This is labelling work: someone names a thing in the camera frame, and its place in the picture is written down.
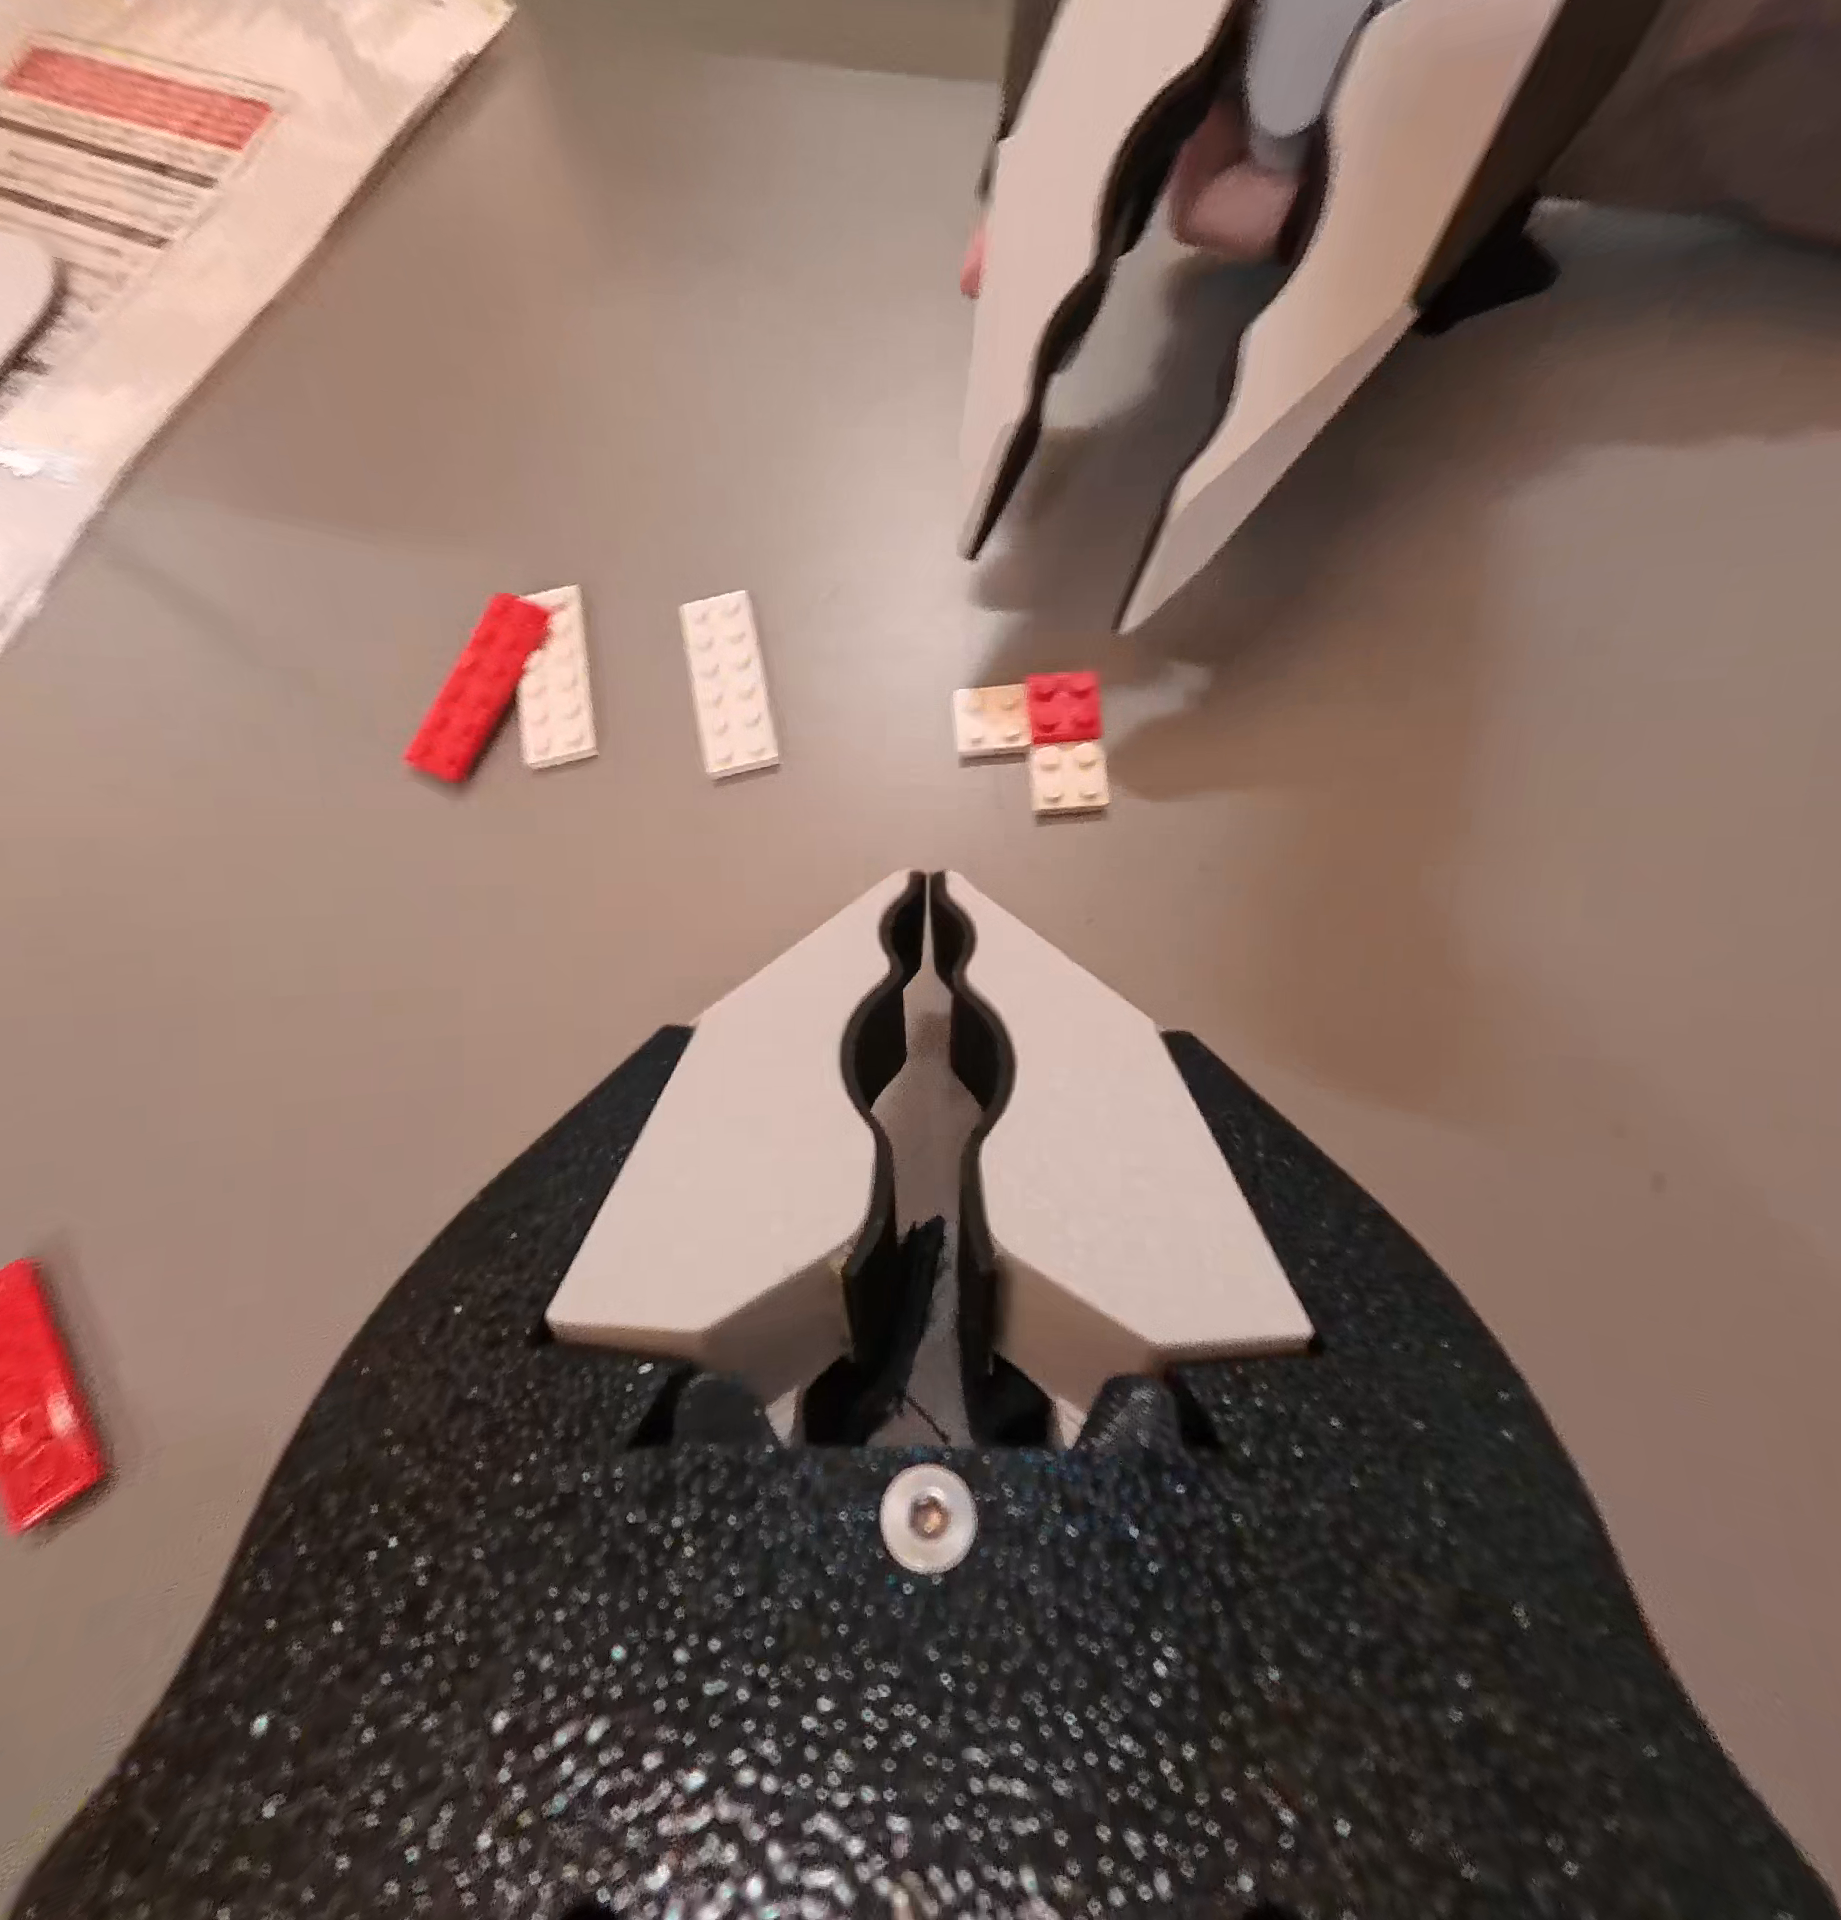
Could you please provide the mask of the red long lego plate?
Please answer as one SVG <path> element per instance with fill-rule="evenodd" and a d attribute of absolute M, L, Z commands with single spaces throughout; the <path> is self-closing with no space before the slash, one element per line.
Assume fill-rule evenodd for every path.
<path fill-rule="evenodd" d="M 524 676 L 524 661 L 546 647 L 546 635 L 546 607 L 519 592 L 492 592 L 410 739 L 405 766 L 429 781 L 467 781 L 500 731 Z"/>
<path fill-rule="evenodd" d="M 0 1266 L 0 1517 L 10 1534 L 60 1519 L 110 1478 L 110 1447 L 51 1309 L 45 1266 Z"/>

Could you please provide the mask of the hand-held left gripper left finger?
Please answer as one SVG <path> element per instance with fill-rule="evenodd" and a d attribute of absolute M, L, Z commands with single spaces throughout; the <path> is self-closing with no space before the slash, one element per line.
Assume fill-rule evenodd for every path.
<path fill-rule="evenodd" d="M 926 873 L 875 883 L 690 1025 L 587 1230 L 557 1344 L 690 1361 L 758 1402 L 867 1345 L 894 1233 L 875 1098 L 908 1066 Z"/>

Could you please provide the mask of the clear plastic bag with label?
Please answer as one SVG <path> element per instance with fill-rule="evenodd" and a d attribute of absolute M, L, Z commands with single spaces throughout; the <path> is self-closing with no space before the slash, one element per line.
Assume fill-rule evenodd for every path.
<path fill-rule="evenodd" d="M 498 0 L 0 0 L 0 654 Z"/>

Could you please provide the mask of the white square lego plate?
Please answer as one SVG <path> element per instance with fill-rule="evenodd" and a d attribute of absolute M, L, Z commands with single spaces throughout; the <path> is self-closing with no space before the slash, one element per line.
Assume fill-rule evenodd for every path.
<path fill-rule="evenodd" d="M 1040 742 L 1025 755 L 1025 787 L 1040 823 L 1101 813 L 1109 806 L 1101 742 Z"/>

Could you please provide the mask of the white long lego plate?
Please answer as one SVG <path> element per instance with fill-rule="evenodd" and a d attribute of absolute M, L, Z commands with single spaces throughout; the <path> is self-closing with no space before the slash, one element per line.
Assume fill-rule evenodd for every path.
<path fill-rule="evenodd" d="M 551 614 L 543 647 L 524 659 L 519 687 L 519 742 L 534 772 L 597 755 L 594 665 L 587 603 L 578 586 L 524 596 Z"/>
<path fill-rule="evenodd" d="M 744 591 L 687 603 L 676 610 L 695 733 L 713 781 L 778 766 L 778 725 L 766 688 L 762 635 Z"/>

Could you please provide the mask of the person's right hand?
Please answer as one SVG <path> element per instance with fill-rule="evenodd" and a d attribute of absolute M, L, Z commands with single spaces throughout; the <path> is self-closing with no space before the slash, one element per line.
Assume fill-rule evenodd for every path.
<path fill-rule="evenodd" d="M 1255 160 L 1246 122 L 1207 114 L 1172 163 L 1166 224 L 1181 249 L 1260 266 L 1281 249 L 1295 197 L 1298 172 Z"/>

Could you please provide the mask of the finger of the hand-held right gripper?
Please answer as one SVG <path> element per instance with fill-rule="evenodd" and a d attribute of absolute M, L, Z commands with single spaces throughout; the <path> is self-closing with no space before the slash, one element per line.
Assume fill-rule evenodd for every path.
<path fill-rule="evenodd" d="M 1201 577 L 1415 324 L 1428 262 L 1555 11 L 1546 0 L 1404 0 L 1358 29 L 1323 122 L 1314 228 L 1242 333 L 1229 407 L 1166 498 L 1118 635 Z"/>
<path fill-rule="evenodd" d="M 1069 0 L 999 137 L 957 422 L 957 555 L 1017 489 L 1052 377 L 1075 358 L 1179 146 L 1242 53 L 1251 3 Z"/>

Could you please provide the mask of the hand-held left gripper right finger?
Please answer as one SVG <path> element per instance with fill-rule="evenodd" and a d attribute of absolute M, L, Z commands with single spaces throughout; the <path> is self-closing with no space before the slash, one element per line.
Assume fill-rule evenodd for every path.
<path fill-rule="evenodd" d="M 1129 997 L 964 873 L 929 876 L 957 1162 L 970 1414 L 1088 1414 L 1105 1380 L 1305 1353 L 1312 1315 L 1213 1121 Z"/>

